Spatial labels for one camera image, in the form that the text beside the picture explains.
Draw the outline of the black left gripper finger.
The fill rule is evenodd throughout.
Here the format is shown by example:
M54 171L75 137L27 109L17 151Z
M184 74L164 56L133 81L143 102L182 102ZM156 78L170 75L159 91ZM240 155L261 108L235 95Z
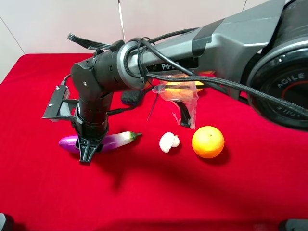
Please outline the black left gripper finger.
M81 136L78 136L77 141L79 148L79 162L83 165L89 165L93 156L96 153L99 153L103 148L102 138L86 139Z

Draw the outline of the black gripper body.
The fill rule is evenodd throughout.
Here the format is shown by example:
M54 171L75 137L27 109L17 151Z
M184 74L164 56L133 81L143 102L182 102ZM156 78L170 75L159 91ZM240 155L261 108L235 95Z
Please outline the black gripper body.
M81 144L101 140L108 132L107 112L111 106L111 95L102 95L94 100L79 95L77 119L73 124Z

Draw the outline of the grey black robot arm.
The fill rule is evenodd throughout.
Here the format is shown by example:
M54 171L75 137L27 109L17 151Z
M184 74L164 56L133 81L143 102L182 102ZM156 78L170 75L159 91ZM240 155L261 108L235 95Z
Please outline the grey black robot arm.
M270 0L199 28L157 38L134 38L111 45L76 37L94 50L75 63L71 78L79 92L75 129L80 161L89 163L108 130L116 91L139 90L152 79L184 74L248 103L264 118L287 128L308 128L308 3Z

